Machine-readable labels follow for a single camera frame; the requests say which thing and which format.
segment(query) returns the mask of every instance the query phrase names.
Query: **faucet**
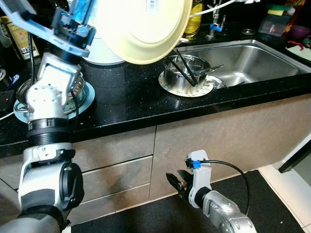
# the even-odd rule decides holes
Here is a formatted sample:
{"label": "faucet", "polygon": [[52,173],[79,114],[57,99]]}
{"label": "faucet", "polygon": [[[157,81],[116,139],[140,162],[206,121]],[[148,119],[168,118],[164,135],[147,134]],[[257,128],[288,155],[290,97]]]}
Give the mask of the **faucet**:
{"label": "faucet", "polygon": [[[219,6],[222,4],[222,0],[219,0],[218,4],[216,6]],[[209,27],[209,33],[207,35],[208,39],[212,39],[215,35],[215,31],[221,32],[223,30],[224,27],[224,23],[225,23],[225,16],[223,18],[223,21],[221,24],[218,23],[218,18],[219,18],[219,10],[217,9],[215,11],[213,11],[213,23],[211,23],[210,27]]]}

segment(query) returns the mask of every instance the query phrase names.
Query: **white tile floor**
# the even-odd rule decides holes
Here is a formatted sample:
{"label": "white tile floor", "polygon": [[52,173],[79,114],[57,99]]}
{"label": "white tile floor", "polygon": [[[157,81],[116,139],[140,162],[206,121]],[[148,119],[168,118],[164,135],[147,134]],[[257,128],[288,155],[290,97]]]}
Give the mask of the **white tile floor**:
{"label": "white tile floor", "polygon": [[295,170],[279,173],[272,165],[259,168],[270,187],[287,206],[301,228],[311,233],[311,187]]}

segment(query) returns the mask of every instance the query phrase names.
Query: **blue clamp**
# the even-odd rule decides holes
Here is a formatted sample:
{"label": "blue clamp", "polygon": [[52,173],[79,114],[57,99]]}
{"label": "blue clamp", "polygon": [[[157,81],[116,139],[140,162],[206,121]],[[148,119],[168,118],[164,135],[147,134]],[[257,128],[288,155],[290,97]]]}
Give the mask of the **blue clamp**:
{"label": "blue clamp", "polygon": [[201,167],[201,163],[199,160],[193,161],[193,168],[200,168],[200,167]]}
{"label": "blue clamp", "polygon": [[221,32],[223,30],[222,27],[218,27],[216,24],[211,24],[209,28],[211,28],[215,31],[218,31],[218,32]]}

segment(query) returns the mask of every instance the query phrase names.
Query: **black cable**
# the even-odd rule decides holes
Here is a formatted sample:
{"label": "black cable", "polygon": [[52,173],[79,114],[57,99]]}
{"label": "black cable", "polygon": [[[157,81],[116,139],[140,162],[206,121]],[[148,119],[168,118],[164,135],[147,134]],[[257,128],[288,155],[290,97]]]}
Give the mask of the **black cable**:
{"label": "black cable", "polygon": [[72,99],[73,99],[74,105],[76,107],[76,126],[78,126],[78,123],[79,123],[79,106],[78,106],[78,101],[77,101],[77,98],[76,98],[73,90],[71,90],[70,93],[72,95]]}
{"label": "black cable", "polygon": [[34,48],[33,48],[33,36],[28,33],[28,47],[31,61],[31,84],[35,83],[35,59],[34,59]]}
{"label": "black cable", "polygon": [[247,203],[246,203],[246,211],[245,211],[245,215],[247,216],[248,212],[249,212],[249,201],[250,201],[251,193],[250,193],[249,183],[248,183],[247,177],[245,176],[244,172],[241,169],[239,169],[237,166],[234,166],[233,164],[230,164],[230,163],[227,163],[227,162],[224,162],[224,161],[220,161],[220,160],[201,160],[200,163],[205,163],[205,164],[206,163],[211,163],[211,164],[227,165],[227,166],[230,166],[230,167],[236,169],[242,175],[242,177],[245,180],[246,189],[247,189]]}

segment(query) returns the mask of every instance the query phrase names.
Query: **white cable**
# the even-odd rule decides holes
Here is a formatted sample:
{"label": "white cable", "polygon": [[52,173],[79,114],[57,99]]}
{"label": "white cable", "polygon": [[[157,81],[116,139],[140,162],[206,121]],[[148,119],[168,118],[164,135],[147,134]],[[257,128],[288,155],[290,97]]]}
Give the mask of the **white cable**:
{"label": "white cable", "polygon": [[1,117],[0,120],[6,119],[7,117],[9,117],[10,115],[14,114],[14,112],[9,113],[8,115]]}
{"label": "white cable", "polygon": [[191,18],[191,17],[194,17],[194,16],[200,16],[200,15],[203,15],[203,14],[206,14],[206,13],[209,13],[209,12],[212,12],[212,11],[216,11],[216,10],[218,10],[218,9],[220,9],[220,8],[223,8],[223,7],[225,7],[225,6],[228,6],[229,4],[232,4],[232,3],[236,2],[236,1],[237,1],[237,0],[230,0],[230,1],[227,1],[227,2],[225,2],[224,4],[221,4],[221,5],[219,5],[219,6],[216,6],[216,7],[214,7],[214,8],[211,8],[211,9],[208,9],[208,10],[205,10],[205,11],[201,11],[201,12],[195,13],[195,14],[193,14],[193,15],[190,15],[189,17]]}

